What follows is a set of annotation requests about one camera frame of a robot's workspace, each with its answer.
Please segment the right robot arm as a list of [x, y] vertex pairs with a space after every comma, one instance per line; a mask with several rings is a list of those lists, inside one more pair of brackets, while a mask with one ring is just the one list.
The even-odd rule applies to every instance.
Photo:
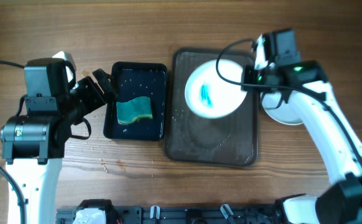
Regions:
[[260, 93], [264, 111], [283, 124], [303, 124], [327, 170], [330, 188], [319, 196], [281, 200], [287, 223], [362, 223], [362, 142], [341, 111], [321, 65], [303, 61], [294, 31], [251, 41], [255, 63], [243, 74], [245, 90]]

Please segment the white plate top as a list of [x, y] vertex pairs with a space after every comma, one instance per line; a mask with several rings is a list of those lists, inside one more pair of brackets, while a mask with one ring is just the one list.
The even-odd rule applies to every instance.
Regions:
[[201, 64], [189, 76], [185, 84], [185, 101], [197, 116], [217, 119], [236, 111], [247, 96], [239, 85], [243, 68], [240, 64], [221, 59], [219, 64], [211, 60]]

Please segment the white plate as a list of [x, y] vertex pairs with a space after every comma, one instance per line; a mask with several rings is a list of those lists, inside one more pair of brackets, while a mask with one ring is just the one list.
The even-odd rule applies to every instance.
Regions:
[[185, 101], [197, 116], [217, 119], [236, 111], [247, 96], [239, 85], [243, 68], [240, 64], [221, 59], [219, 64], [211, 60], [201, 64], [189, 76], [185, 84]]
[[297, 113], [292, 111], [290, 106], [281, 99], [281, 93], [261, 93], [260, 103], [263, 110], [273, 120], [281, 124], [296, 126], [302, 124]]

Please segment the green yellow sponge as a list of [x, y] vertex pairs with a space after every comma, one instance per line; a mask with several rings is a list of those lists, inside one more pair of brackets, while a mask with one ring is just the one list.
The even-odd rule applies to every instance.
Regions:
[[151, 99], [140, 96], [127, 102], [116, 103], [117, 120], [119, 124], [129, 125], [140, 119], [152, 119]]

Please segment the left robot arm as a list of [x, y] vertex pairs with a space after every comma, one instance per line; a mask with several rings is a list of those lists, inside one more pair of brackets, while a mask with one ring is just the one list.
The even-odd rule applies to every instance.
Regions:
[[24, 66], [27, 93], [20, 111], [2, 127], [2, 158], [6, 161], [9, 201], [8, 222], [53, 223], [55, 195], [65, 143], [76, 136], [72, 126], [87, 124], [85, 116], [116, 96], [113, 79], [101, 69], [81, 80], [71, 61], [39, 58]]

